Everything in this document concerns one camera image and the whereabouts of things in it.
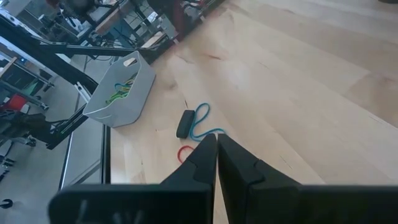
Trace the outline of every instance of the red wire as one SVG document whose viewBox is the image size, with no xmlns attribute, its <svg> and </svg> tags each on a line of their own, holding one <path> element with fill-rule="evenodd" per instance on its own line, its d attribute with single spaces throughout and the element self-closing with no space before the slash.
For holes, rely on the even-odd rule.
<svg viewBox="0 0 398 224">
<path fill-rule="evenodd" d="M 178 150 L 178 153 L 177 153 L 177 159 L 178 159 L 178 161 L 180 161 L 181 163 L 184 162 L 184 161 L 181 160 L 181 152 L 182 152 L 184 149 L 192 149 L 192 150 L 194 150 L 194 148 L 192 148 L 191 146 L 182 146 L 182 147 Z"/>
</svg>

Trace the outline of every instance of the red cable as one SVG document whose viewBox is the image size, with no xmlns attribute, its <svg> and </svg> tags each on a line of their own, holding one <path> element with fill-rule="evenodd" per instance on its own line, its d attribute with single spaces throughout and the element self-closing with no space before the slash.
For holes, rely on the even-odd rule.
<svg viewBox="0 0 398 224">
<path fill-rule="evenodd" d="M 179 150 L 178 150 L 178 153 L 177 153 L 177 159 L 178 159 L 178 161 L 180 161 L 181 163 L 183 163 L 184 161 L 182 161 L 181 160 L 181 152 L 184 150 L 184 149 L 192 149 L 192 150 L 194 150 L 194 148 L 192 148 L 191 146 L 182 146 Z"/>
</svg>

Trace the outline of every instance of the gray plastic basket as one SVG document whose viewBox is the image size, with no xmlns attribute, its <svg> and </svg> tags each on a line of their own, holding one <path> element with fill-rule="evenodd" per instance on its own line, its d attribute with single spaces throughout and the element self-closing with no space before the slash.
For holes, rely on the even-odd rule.
<svg viewBox="0 0 398 224">
<path fill-rule="evenodd" d="M 136 59 L 136 63 L 125 66 L 132 58 Z M 138 74 L 128 96 L 118 98 L 107 104 L 106 100 L 116 93 L 115 84 L 125 83 L 136 72 Z M 106 71 L 86 108 L 83 110 L 83 114 L 112 128 L 135 122 L 144 108 L 155 76 L 155 71 L 142 58 L 139 52 L 133 52 L 119 59 Z"/>
</svg>

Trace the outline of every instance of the blue cable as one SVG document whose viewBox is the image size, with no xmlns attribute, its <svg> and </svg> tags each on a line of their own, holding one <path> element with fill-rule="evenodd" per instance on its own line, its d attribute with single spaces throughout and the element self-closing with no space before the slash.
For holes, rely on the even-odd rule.
<svg viewBox="0 0 398 224">
<path fill-rule="evenodd" d="M 207 112 L 206 112 L 206 114 L 205 114 L 202 118 L 200 118 L 200 119 L 197 121 L 197 114 L 198 114 L 200 108 L 202 108 L 202 107 L 204 107 L 204 106 L 207 106 L 207 108 L 208 108 L 208 109 L 207 109 Z M 203 134 L 199 134 L 199 135 L 195 135 L 195 134 L 193 133 L 195 127 L 196 127 L 199 123 L 201 123 L 202 121 L 204 121 L 204 120 L 207 118 L 207 116 L 209 115 L 209 113 L 210 113 L 210 105 L 209 105 L 208 103 L 202 103 L 202 104 L 199 105 L 198 108 L 195 110 L 195 119 L 193 119 L 193 123 L 192 123 L 191 129 L 190 129 L 190 131 L 189 131 L 189 136 L 191 137 L 192 140 L 194 140 L 194 141 L 196 141 L 196 142 L 200 142 L 201 139 L 202 139 L 203 137 L 205 137 L 205 136 L 208 135 L 208 134 L 215 133 L 215 132 L 219 132 L 219 133 L 226 134 L 226 132 L 225 132 L 224 129 L 222 129 L 222 128 L 214 128 L 214 129 L 211 129 L 211 130 L 209 130 L 209 131 L 207 131 L 207 132 L 205 132 L 205 133 L 203 133 Z"/>
</svg>

